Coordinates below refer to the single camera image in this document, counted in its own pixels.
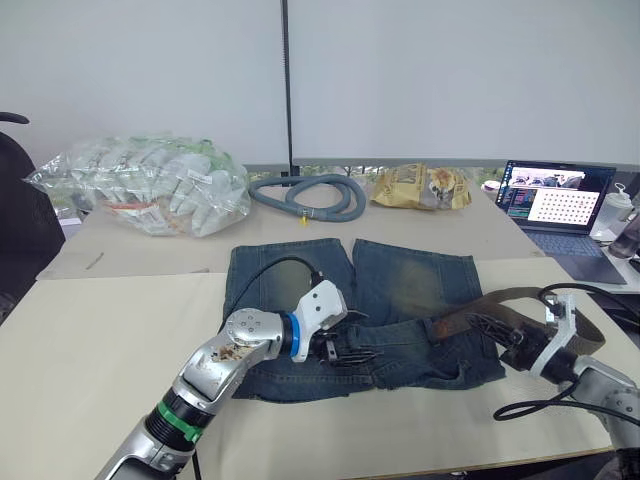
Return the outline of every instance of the bottle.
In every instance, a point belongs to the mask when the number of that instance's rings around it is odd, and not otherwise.
[[[640,213],[631,220],[620,236],[609,245],[609,253],[618,258],[631,258],[640,248]]]
[[[593,228],[591,229],[592,235],[602,235],[614,221],[618,220],[623,214],[628,214],[631,208],[633,208],[629,194],[624,191],[625,186],[621,183],[616,183],[615,187],[618,189],[618,192],[609,193],[604,197],[598,218],[596,218]]]

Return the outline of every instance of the laptop screen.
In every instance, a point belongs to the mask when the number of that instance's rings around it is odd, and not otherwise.
[[[509,161],[496,205],[523,228],[591,231],[615,168]]]

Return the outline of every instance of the denim pants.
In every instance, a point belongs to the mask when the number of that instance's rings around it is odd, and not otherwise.
[[[482,296],[472,257],[356,240],[352,265],[337,239],[241,246],[231,254],[225,318],[247,279],[285,255],[308,260],[342,291],[350,310],[366,315],[348,315],[331,329],[338,355],[366,348],[376,356],[339,367],[313,355],[304,363],[262,362],[249,370],[236,398],[303,402],[372,388],[468,389],[504,377],[495,343],[482,334],[468,330],[440,342],[430,335],[440,314]],[[308,290],[307,268],[283,262],[261,275],[236,309],[291,312]]]

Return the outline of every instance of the laptop keyboard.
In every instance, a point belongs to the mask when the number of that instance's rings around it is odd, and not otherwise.
[[[526,232],[545,253],[551,255],[574,255],[579,257],[600,257],[602,251],[588,236],[551,235],[548,233]]]

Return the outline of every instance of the gray hose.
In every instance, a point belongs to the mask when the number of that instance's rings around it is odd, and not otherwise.
[[[258,192],[262,187],[266,187],[268,185],[282,185],[284,183],[293,185],[293,187],[291,187],[287,192],[284,202]],[[308,207],[295,201],[296,196],[298,196],[300,192],[319,183],[326,183],[336,187],[340,193],[342,193],[342,199],[335,205],[326,208]],[[349,205],[351,204],[352,191],[356,196],[356,207],[350,212],[344,213],[343,210],[349,208]],[[360,185],[358,185],[352,178],[335,173],[320,175],[317,177],[277,177],[256,180],[249,184],[249,195],[258,202],[284,210],[285,212],[292,213],[298,217],[313,218],[324,222],[349,222],[351,220],[355,220],[362,215],[367,203],[367,197],[362,191],[362,188],[360,188]]]

